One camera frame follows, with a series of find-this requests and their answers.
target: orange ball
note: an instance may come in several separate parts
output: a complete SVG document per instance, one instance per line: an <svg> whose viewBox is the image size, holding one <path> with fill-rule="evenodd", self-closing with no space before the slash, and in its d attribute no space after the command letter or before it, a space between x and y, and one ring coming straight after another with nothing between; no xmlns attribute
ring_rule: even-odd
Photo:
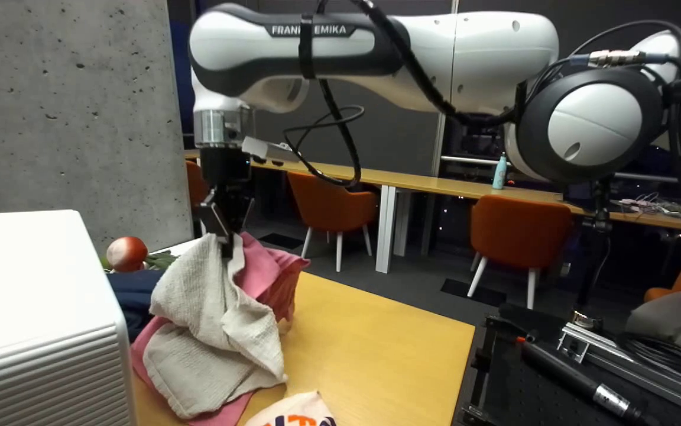
<svg viewBox="0 0 681 426"><path fill-rule="evenodd" d="M116 273L131 273L143 267L148 256L146 243L140 236L117 236L105 248L105 263Z"/></svg>

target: pink cloth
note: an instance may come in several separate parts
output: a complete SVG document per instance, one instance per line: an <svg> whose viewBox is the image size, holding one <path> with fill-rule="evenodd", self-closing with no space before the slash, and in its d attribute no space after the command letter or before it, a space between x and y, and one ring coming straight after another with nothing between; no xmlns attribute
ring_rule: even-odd
<svg viewBox="0 0 681 426"><path fill-rule="evenodd" d="M240 282L244 293L258 298L259 303L270 306L276 319L292 319L292 296L297 275L309 266L305 257L264 248L251 235L244 236L244 257L246 267L238 273L237 282ZM129 357L131 372L141 379L148 387L152 379L143 367L143 351L148 339L166 325L163 316L154 316L141 333L131 340ZM253 392L246 392L230 404L219 406L214 413L199 416L189 421L192 426L233 426L247 406Z"/></svg>

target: label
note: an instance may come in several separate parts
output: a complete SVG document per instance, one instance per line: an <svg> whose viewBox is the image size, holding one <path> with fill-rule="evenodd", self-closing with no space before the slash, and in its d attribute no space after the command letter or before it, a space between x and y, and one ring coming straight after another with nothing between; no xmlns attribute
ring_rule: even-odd
<svg viewBox="0 0 681 426"><path fill-rule="evenodd" d="M357 25L348 25L348 24L315 24L311 25L315 37L349 37L354 30ZM297 24L267 25L267 32L271 37L297 37L299 25Z"/></svg>

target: white towel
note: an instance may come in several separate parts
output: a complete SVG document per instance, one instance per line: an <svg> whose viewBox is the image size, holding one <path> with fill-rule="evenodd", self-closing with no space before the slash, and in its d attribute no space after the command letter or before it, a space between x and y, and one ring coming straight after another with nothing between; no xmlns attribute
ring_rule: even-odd
<svg viewBox="0 0 681 426"><path fill-rule="evenodd" d="M166 269L152 293L152 313L172 325L152 335L143 367L181 419L286 382L271 311L233 284L244 263L240 236L233 236L226 266L218 238L202 236Z"/></svg>

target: office room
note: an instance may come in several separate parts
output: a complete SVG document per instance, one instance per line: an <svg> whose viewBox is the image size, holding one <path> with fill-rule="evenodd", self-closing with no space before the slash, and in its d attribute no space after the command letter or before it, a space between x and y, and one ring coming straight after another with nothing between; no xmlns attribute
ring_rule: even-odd
<svg viewBox="0 0 681 426"><path fill-rule="evenodd" d="M0 2L0 423L681 423L681 2Z"/></svg>

